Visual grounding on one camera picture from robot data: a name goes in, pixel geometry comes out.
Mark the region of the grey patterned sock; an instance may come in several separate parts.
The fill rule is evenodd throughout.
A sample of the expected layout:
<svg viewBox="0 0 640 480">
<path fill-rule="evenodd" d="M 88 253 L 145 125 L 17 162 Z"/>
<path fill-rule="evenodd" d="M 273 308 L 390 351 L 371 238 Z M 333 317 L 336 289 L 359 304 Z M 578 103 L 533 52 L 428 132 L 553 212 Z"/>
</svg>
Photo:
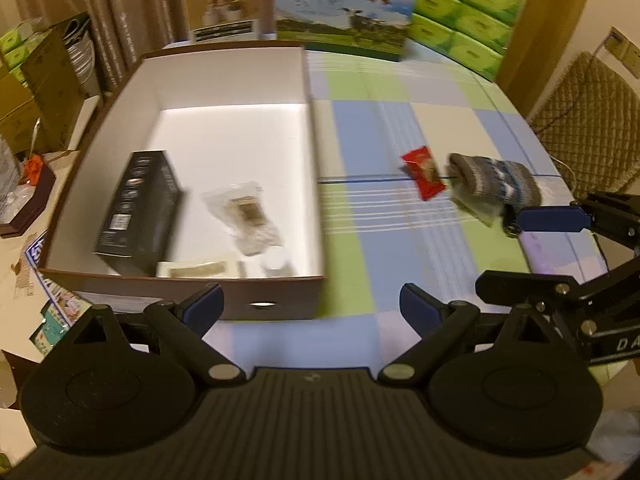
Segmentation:
<svg viewBox="0 0 640 480">
<path fill-rule="evenodd" d="M 536 180 L 520 162 L 451 153 L 447 168 L 452 198 L 486 226 L 506 207 L 520 211 L 542 204 Z"/>
</svg>

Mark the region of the red snack packet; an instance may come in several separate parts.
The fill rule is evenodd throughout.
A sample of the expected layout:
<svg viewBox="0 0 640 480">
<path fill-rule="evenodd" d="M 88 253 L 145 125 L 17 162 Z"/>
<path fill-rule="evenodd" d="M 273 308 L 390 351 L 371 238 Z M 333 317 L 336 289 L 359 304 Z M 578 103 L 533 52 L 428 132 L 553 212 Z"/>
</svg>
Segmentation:
<svg viewBox="0 0 640 480">
<path fill-rule="evenodd" d="M 435 159 L 425 145 L 403 154 L 401 160 L 405 164 L 409 177 L 416 184 L 421 200 L 426 202 L 446 190 Z"/>
</svg>

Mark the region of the black product box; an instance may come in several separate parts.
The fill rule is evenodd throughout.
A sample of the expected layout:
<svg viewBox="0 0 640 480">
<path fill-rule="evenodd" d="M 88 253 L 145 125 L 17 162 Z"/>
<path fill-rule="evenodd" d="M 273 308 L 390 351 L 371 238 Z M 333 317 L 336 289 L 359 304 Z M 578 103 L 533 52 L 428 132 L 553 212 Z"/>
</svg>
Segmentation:
<svg viewBox="0 0 640 480">
<path fill-rule="evenodd" d="M 94 253 L 120 275 L 154 276 L 165 259 L 182 196 L 164 151 L 132 153 Z"/>
</svg>

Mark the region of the quilted brown chair cushion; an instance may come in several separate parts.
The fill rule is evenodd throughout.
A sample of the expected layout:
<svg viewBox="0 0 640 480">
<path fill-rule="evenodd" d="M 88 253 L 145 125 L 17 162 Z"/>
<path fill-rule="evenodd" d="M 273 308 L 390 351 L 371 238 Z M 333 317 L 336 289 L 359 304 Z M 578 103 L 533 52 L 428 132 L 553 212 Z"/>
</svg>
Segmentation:
<svg viewBox="0 0 640 480">
<path fill-rule="evenodd" d="M 638 93 L 597 55 L 576 55 L 528 123 L 574 197 L 639 180 Z"/>
</svg>

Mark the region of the flat blue milk box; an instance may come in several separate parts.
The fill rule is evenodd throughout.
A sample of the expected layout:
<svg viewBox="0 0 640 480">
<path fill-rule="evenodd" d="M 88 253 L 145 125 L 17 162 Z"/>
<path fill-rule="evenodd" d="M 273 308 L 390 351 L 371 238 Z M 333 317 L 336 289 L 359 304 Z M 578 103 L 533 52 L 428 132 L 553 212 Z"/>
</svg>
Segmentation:
<svg viewBox="0 0 640 480">
<path fill-rule="evenodd" d="M 46 303 L 40 310 L 40 324 L 30 335 L 29 340 L 37 350 L 46 356 L 68 333 L 70 328 L 89 310 L 89 301 L 74 292 L 46 278 L 39 270 L 38 263 L 47 232 L 39 234 L 24 250 L 24 256 L 30 270 L 34 272 Z"/>
</svg>

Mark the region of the checked bed sheet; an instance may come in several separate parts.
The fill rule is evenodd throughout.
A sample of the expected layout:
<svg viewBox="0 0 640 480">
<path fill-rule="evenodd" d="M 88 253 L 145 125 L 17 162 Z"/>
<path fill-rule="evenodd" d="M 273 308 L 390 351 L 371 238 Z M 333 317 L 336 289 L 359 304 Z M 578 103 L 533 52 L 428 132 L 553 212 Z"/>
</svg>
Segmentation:
<svg viewBox="0 0 640 480">
<path fill-rule="evenodd" d="M 17 477 L 566 479 L 597 461 L 602 392 L 548 317 L 585 271 L 515 278 L 520 252 L 404 155 L 494 157 L 469 108 L 421 103 L 427 63 L 284 41 L 145 55 L 55 209 L 41 270 L 143 297 L 140 352 L 110 308 L 72 350 L 59 439 Z"/>
</svg>

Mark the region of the clear bag of cotton swabs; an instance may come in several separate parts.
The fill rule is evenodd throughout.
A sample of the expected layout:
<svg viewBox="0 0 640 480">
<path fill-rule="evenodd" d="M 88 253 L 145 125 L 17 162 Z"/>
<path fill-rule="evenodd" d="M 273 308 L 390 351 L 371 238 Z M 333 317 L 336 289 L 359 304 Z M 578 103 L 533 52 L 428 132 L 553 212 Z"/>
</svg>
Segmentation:
<svg viewBox="0 0 640 480">
<path fill-rule="evenodd" d="M 208 212 L 229 230 L 242 255 L 256 256 L 269 247 L 283 245 L 278 227 L 265 213 L 262 187 L 258 183 L 216 188 L 203 193 L 201 199 Z"/>
</svg>

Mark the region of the brown wooden tray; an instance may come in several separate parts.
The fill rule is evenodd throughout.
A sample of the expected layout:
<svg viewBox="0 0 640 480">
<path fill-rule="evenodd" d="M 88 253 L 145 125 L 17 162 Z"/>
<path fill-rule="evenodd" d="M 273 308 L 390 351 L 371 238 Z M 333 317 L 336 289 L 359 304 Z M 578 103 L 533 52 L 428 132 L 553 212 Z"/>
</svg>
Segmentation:
<svg viewBox="0 0 640 480">
<path fill-rule="evenodd" d="M 56 177 L 44 158 L 43 161 L 37 186 L 21 185 L 20 179 L 15 190 L 9 194 L 8 206 L 1 214 L 2 238 L 23 235 L 46 209 Z"/>
</svg>

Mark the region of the white plastic bag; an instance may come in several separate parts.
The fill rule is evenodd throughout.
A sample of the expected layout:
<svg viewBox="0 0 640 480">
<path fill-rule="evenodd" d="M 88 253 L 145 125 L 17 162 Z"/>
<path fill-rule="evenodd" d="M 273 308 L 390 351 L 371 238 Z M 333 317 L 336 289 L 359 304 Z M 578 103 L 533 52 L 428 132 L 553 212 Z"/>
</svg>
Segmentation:
<svg viewBox="0 0 640 480">
<path fill-rule="evenodd" d="M 8 197 L 21 179 L 21 167 L 9 144 L 0 136 L 0 212 L 4 214 L 8 206 Z"/>
</svg>

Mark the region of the orange small object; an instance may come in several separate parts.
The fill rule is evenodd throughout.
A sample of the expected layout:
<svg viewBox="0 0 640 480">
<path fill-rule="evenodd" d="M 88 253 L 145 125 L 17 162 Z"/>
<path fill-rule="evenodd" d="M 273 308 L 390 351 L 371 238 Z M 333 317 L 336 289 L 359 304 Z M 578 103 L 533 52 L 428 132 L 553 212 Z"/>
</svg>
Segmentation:
<svg viewBox="0 0 640 480">
<path fill-rule="evenodd" d="M 37 186 L 43 166 L 43 158 L 38 154 L 32 154 L 23 165 L 21 185 Z"/>
</svg>

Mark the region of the brown cardboard box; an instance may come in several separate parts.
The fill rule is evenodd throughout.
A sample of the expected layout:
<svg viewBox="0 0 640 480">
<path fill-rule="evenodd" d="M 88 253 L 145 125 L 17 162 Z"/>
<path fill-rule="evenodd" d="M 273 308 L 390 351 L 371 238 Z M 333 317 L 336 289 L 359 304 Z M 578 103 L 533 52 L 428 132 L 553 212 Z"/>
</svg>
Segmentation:
<svg viewBox="0 0 640 480">
<path fill-rule="evenodd" d="M 25 77 L 1 79 L 1 136 L 17 155 L 64 151 L 85 103 L 59 32 L 48 32 L 21 65 Z"/>
</svg>

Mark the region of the blue milk carton box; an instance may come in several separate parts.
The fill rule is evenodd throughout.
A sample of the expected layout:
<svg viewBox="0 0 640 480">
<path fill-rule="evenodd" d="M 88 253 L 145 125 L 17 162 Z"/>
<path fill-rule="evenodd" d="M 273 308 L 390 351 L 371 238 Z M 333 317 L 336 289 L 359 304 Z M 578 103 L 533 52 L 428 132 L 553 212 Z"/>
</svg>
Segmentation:
<svg viewBox="0 0 640 480">
<path fill-rule="evenodd" d="M 414 0 L 274 0 L 280 40 L 314 50 L 399 61 Z"/>
</svg>

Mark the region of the stack of metal bowls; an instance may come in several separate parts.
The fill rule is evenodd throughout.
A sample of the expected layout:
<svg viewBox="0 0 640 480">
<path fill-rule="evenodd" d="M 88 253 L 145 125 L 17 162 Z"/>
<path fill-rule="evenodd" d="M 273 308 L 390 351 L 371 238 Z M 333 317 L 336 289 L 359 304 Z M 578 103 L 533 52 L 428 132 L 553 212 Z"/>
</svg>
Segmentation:
<svg viewBox="0 0 640 480">
<path fill-rule="evenodd" d="M 70 62 L 86 96 L 102 96 L 90 16 L 87 13 L 77 14 L 62 26 L 62 32 Z"/>
</svg>

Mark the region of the white humidifier product box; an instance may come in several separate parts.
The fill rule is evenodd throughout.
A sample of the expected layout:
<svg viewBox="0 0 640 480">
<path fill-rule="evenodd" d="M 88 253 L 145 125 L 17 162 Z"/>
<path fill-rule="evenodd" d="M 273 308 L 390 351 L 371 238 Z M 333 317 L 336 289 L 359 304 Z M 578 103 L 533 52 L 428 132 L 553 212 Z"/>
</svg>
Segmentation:
<svg viewBox="0 0 640 480">
<path fill-rule="evenodd" d="M 260 0 L 182 0 L 192 44 L 257 40 Z"/>
</svg>

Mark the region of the green tissue packs left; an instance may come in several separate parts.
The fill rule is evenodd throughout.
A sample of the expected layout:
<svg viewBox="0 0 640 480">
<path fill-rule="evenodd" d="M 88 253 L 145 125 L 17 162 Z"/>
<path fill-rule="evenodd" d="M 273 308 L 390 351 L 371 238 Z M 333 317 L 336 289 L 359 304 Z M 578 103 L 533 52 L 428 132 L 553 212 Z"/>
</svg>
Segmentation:
<svg viewBox="0 0 640 480">
<path fill-rule="evenodd" d="M 41 18 L 30 18 L 10 28 L 1 37 L 1 56 L 4 64 L 16 80 L 27 86 L 22 65 L 47 35 L 47 27 Z"/>
</svg>

